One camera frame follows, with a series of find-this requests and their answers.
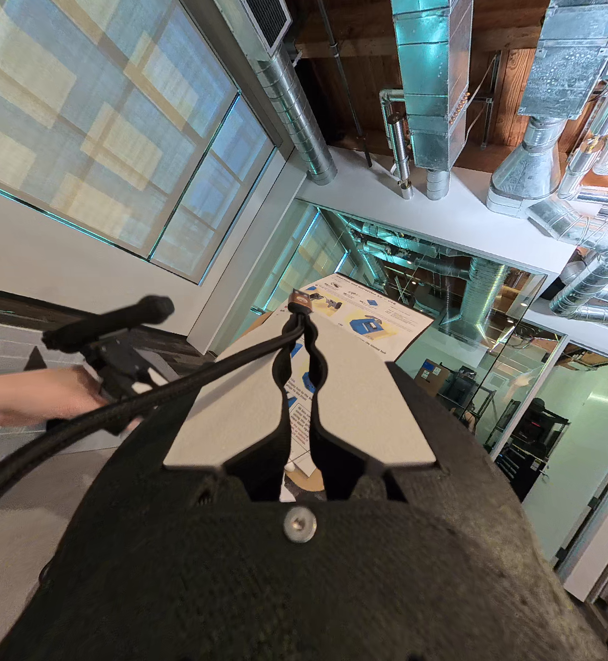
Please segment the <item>cardboard box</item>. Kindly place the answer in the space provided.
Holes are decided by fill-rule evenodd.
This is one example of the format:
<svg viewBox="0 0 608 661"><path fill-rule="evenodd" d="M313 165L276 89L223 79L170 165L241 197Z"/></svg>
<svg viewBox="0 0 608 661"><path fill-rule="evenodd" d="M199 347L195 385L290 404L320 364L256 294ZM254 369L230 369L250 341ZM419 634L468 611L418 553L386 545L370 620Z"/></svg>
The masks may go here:
<svg viewBox="0 0 608 661"><path fill-rule="evenodd" d="M414 380L429 396L437 397L453 380L455 372L431 359L425 359Z"/></svg>

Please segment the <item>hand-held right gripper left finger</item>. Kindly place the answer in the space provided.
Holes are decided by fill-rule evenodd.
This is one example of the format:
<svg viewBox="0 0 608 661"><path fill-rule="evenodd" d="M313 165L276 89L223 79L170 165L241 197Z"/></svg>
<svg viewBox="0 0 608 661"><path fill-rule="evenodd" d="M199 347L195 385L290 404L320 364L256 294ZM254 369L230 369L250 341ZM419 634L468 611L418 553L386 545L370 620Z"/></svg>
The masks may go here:
<svg viewBox="0 0 608 661"><path fill-rule="evenodd" d="M163 466L236 477L251 500L279 500L291 453L285 386L296 341L204 386Z"/></svg>

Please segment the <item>bent spiral metal duct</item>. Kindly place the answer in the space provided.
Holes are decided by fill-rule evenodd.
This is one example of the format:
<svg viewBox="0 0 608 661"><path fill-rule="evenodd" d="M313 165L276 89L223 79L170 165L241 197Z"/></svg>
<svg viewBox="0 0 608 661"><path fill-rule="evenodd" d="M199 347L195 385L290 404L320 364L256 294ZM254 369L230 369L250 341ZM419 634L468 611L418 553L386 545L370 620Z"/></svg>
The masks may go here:
<svg viewBox="0 0 608 661"><path fill-rule="evenodd" d="M550 302L554 314L580 321L608 324L608 219L578 213L551 196L528 209L531 221L549 236L591 252L580 271Z"/></svg>

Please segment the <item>wide spiral metal duct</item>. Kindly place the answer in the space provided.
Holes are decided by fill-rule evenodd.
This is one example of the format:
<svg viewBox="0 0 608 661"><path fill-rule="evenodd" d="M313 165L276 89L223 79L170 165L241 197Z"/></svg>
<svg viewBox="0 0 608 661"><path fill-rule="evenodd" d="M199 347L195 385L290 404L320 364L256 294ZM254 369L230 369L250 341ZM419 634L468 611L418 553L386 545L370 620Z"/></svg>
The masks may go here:
<svg viewBox="0 0 608 661"><path fill-rule="evenodd" d="M505 264L472 257L459 313L440 323L442 332L472 344L486 340L493 304L508 272Z"/></svg>

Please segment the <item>large metal duct box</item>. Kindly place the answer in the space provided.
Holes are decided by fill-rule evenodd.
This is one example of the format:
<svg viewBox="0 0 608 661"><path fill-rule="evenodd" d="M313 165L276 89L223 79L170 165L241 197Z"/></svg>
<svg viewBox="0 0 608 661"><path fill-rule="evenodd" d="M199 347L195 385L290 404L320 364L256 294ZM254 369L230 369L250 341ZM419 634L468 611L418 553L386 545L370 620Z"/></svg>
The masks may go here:
<svg viewBox="0 0 608 661"><path fill-rule="evenodd" d="M608 1L550 1L518 114L522 142L494 171L489 210L524 218L557 191L558 140L588 102L608 61Z"/></svg>

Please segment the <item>silver insulated pipe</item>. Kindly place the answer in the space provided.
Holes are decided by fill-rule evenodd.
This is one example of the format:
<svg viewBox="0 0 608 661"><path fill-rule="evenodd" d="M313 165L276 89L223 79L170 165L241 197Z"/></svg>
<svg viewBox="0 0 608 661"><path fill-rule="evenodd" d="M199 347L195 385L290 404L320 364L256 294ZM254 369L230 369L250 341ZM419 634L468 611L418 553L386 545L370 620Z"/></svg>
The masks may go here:
<svg viewBox="0 0 608 661"><path fill-rule="evenodd" d="M394 159L393 170L397 175L399 192L403 199L411 200L414 195L414 187L410 177L404 91L392 88L382 89L379 99L382 120Z"/></svg>

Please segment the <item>thin black ceiling pipe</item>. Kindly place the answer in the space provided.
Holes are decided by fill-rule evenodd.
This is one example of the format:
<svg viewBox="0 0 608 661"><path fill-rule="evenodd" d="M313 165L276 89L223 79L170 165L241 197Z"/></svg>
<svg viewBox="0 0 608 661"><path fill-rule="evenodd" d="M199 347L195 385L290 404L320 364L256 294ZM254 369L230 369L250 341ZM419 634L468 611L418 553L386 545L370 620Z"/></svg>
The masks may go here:
<svg viewBox="0 0 608 661"><path fill-rule="evenodd" d="M324 25L325 33L326 33L326 36L327 36L327 39L328 39L329 48L330 48L333 60L336 64L338 74L340 76L341 87L342 87L343 92L346 96L346 100L348 102L348 108L349 108L349 111L350 111L350 114L351 114L351 118L353 120L355 130L358 134L358 140L361 143L362 150L363 150L363 153L365 155L365 160L367 162L367 167L370 169L373 166L373 161L372 161L372 158L371 158L371 154L369 153L366 134L365 134L363 128L361 127L357 112L355 110L355 106L353 104L353 99L352 99L351 91L350 91L350 88L349 88L349 82L348 82L348 79L347 79L347 76L346 76L346 72L343 68L343 63L341 61L339 42L338 42L338 40L336 39L336 37L334 35L332 25L331 25L331 21L330 21L330 17L328 15L325 2L324 1L316 1L316 3L318 5L318 11L319 11L320 16L322 18L322 23Z"/></svg>

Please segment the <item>long spiral metal duct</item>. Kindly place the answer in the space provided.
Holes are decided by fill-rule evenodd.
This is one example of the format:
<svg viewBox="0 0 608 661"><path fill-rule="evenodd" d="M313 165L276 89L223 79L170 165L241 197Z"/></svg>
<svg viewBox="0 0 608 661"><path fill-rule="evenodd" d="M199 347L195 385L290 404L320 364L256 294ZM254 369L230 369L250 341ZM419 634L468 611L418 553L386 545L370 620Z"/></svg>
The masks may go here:
<svg viewBox="0 0 608 661"><path fill-rule="evenodd" d="M330 184L338 170L285 46L279 44L269 60L255 62L254 71L309 178L318 186Z"/></svg>

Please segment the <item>rectangular sheet metal duct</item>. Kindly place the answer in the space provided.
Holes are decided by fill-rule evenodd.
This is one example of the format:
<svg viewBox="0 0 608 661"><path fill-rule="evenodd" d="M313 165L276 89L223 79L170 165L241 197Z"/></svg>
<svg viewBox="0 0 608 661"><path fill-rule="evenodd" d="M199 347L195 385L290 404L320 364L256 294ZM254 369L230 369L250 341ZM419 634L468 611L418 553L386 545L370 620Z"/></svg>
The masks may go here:
<svg viewBox="0 0 608 661"><path fill-rule="evenodd" d="M426 195L449 192L466 143L473 1L391 1L415 166Z"/></svg>

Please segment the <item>large window with roller shades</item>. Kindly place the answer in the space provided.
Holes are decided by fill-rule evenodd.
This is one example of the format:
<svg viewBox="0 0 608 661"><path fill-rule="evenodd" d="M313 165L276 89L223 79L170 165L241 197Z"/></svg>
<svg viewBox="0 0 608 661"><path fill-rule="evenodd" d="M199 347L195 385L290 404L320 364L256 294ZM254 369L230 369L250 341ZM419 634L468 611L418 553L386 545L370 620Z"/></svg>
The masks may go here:
<svg viewBox="0 0 608 661"><path fill-rule="evenodd" d="M275 145L181 1L0 1L0 191L200 285Z"/></svg>

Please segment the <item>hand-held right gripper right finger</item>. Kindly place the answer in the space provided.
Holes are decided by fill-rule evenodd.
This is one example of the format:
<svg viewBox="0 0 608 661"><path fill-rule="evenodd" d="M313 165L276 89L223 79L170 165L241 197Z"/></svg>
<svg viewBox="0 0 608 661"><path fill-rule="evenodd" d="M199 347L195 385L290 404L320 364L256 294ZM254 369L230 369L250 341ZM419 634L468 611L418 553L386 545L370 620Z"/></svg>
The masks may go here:
<svg viewBox="0 0 608 661"><path fill-rule="evenodd" d="M308 324L310 452L326 498L350 499L364 476L433 467L435 454L379 351L326 316L312 314Z"/></svg>

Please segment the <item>white printed instruction sheet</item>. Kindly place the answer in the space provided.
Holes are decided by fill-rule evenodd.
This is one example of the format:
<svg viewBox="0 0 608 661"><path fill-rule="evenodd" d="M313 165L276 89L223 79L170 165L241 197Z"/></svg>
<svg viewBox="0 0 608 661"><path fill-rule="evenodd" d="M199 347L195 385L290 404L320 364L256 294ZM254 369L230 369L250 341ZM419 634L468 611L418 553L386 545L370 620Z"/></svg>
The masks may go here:
<svg viewBox="0 0 608 661"><path fill-rule="evenodd" d="M342 274L305 285L303 291L310 296L312 314L356 333L387 363L395 362L432 324L431 318Z"/></svg>

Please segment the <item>white air vent grille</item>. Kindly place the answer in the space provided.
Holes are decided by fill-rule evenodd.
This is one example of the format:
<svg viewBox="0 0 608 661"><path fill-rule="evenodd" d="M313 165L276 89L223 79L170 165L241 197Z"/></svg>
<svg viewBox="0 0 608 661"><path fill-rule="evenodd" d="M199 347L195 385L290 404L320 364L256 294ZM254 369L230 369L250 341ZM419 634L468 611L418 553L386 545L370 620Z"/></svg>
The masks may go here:
<svg viewBox="0 0 608 661"><path fill-rule="evenodd" d="M285 1L240 1L269 57L273 56L292 25Z"/></svg>

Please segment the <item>black equipment rack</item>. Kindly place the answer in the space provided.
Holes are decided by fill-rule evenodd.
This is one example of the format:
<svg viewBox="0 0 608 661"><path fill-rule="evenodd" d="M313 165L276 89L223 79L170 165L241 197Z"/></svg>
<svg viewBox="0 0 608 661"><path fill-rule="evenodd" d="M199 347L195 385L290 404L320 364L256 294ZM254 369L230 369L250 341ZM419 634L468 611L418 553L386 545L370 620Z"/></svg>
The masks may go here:
<svg viewBox="0 0 608 661"><path fill-rule="evenodd" d="M545 474L549 457L570 420L547 409L534 398L495 460L520 502Z"/></svg>

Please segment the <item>person's left hand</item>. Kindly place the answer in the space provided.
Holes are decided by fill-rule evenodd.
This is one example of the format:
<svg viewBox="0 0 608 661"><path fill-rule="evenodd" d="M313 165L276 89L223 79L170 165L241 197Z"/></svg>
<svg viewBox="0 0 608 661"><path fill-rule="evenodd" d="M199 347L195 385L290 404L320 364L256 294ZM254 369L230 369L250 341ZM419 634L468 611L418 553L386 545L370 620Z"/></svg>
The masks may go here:
<svg viewBox="0 0 608 661"><path fill-rule="evenodd" d="M41 412L50 415L44 419L46 431L109 403L83 366L44 370L37 383Z"/></svg>

